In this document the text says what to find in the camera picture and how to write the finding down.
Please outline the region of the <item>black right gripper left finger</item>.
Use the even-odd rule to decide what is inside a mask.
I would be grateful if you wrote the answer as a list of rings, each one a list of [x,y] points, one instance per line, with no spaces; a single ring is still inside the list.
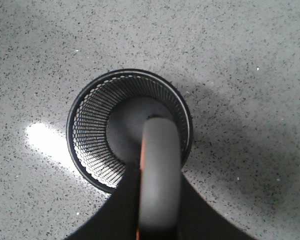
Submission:
[[[117,189],[104,205],[67,240],[136,240],[140,199],[140,169],[126,165]]]

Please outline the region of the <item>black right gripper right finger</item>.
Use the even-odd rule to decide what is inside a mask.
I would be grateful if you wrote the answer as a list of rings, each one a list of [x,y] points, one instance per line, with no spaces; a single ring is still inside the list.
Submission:
[[[253,240],[254,238],[215,211],[180,175],[180,208],[176,240]]]

